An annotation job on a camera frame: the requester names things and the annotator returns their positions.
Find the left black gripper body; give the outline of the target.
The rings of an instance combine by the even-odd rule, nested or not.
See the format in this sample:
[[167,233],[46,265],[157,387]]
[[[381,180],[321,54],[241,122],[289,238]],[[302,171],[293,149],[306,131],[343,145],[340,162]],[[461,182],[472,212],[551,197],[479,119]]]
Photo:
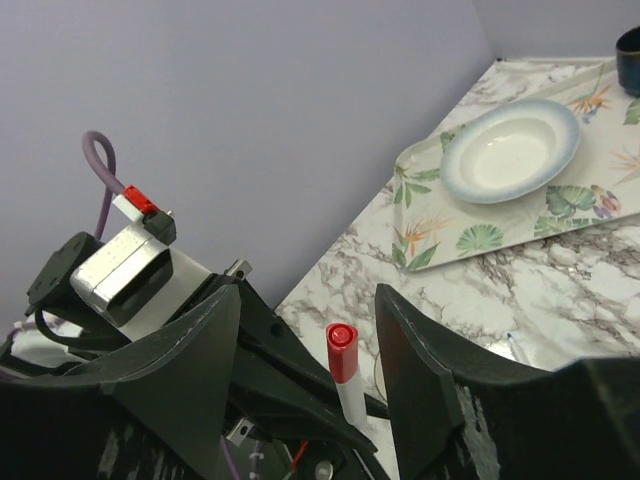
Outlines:
[[[135,341],[94,312],[70,284],[72,273],[107,242],[81,232],[55,251],[27,296],[37,321],[52,313],[87,330],[70,339],[96,360]],[[289,326],[260,298],[243,270],[211,275],[163,326],[187,314],[223,287],[235,285],[240,317],[222,434],[241,421],[266,441],[306,441],[312,454],[337,453],[341,479],[382,479],[374,444],[344,418],[336,386]]]

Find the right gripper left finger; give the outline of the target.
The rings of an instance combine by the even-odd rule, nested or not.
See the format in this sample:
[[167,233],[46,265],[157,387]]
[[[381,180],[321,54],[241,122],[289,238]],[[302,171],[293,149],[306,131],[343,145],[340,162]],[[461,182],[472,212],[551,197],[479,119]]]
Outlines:
[[4,479],[213,479],[240,295],[64,375],[1,384]]

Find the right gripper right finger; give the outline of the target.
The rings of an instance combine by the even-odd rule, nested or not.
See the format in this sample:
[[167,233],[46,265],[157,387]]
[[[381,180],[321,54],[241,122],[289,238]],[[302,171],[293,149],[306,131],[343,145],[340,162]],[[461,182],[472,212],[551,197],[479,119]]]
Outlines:
[[545,371],[504,358],[381,284],[375,314],[404,479],[635,479],[639,361]]

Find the small red pen cap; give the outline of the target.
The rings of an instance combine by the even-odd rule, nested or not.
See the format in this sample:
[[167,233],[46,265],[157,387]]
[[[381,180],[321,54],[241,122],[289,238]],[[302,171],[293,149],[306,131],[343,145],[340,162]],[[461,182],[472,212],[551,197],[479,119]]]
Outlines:
[[359,368],[358,338],[358,330],[346,323],[326,328],[329,371],[337,384],[350,381]]

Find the white marker red tip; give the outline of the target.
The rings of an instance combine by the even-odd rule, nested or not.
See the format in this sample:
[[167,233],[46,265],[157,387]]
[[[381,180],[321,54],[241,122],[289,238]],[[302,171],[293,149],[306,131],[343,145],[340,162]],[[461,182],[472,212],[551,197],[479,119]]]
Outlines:
[[335,386],[345,420],[356,428],[364,427],[367,411],[360,372],[343,383],[336,382]]

